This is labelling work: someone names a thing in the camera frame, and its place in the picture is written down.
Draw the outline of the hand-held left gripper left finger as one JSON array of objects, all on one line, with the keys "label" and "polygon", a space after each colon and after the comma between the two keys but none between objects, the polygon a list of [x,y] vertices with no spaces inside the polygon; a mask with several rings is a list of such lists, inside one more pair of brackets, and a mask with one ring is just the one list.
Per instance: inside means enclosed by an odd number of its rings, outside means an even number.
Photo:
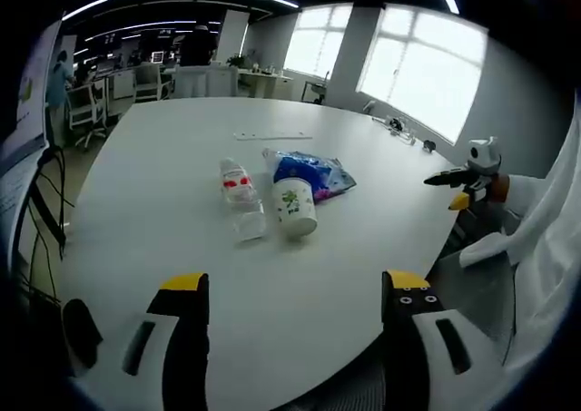
[{"label": "hand-held left gripper left finger", "polygon": [[206,410],[209,313],[207,274],[163,283],[99,344],[89,396],[103,410]]}]

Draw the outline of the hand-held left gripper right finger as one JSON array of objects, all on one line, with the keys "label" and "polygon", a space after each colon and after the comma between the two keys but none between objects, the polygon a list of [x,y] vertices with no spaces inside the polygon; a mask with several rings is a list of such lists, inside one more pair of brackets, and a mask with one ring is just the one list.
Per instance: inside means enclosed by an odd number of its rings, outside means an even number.
[{"label": "hand-held left gripper right finger", "polygon": [[491,340],[443,308],[421,276],[382,273],[381,321],[387,408],[483,410],[502,368]]}]

